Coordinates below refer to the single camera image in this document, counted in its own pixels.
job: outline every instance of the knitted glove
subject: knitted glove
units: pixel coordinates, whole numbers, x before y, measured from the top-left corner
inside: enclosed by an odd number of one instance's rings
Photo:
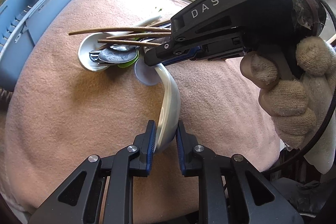
[[[315,135],[329,108],[336,83],[336,53],[319,37],[302,40],[296,50],[298,65],[305,71],[300,80],[279,80],[276,65],[256,52],[240,63],[241,73],[260,90],[259,104],[272,117],[279,137],[293,148],[303,148]],[[325,174],[334,162],[336,120],[305,155]]]

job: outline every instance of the human hand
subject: human hand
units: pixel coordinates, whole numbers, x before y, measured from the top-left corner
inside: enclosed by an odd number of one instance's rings
[[[319,37],[303,39],[296,49],[298,65],[305,71],[300,80],[280,80],[276,65],[248,53],[241,73],[260,90],[259,104],[272,117],[279,137],[293,148],[303,148],[315,135],[330,105],[336,84],[336,53]],[[336,119],[333,115],[306,160],[325,174],[334,162]]]

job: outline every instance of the pink cloth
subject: pink cloth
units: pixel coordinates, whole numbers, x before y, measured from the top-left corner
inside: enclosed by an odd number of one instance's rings
[[[144,86],[133,67],[101,73],[78,60],[86,35],[69,31],[127,26],[162,7],[169,18],[181,0],[72,0],[27,60],[8,110],[2,191],[29,212],[89,155],[115,154],[158,121],[164,89]],[[240,59],[185,61],[168,66],[180,90],[187,132],[216,153],[243,154],[259,170],[278,158],[280,140],[258,104],[259,89],[244,78]],[[168,220],[198,209],[197,178],[179,170],[176,143],[155,155],[148,178],[134,180],[134,223]]]

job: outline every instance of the beige glove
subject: beige glove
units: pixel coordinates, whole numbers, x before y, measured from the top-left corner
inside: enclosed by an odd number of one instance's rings
[[[319,37],[302,40],[296,50],[305,71],[300,80],[279,80],[276,65],[256,52],[240,63],[241,73],[260,90],[259,104],[272,117],[279,137],[293,148],[303,148],[315,135],[329,108],[336,83],[336,53]],[[336,119],[305,155],[325,174],[332,167],[336,148]]]

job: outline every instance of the screw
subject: screw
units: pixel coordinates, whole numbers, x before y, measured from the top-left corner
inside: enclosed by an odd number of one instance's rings
[[[98,156],[97,155],[91,155],[88,158],[89,162],[96,162],[98,160]]]
[[[233,159],[234,159],[235,161],[239,161],[239,162],[241,162],[241,161],[244,160],[244,157],[243,157],[241,154],[235,154],[235,155],[233,155]]]
[[[135,152],[138,148],[135,145],[130,145],[127,147],[128,152]]]
[[[204,151],[204,146],[203,145],[196,145],[194,147],[194,149],[195,149],[196,152],[202,152],[202,151]]]

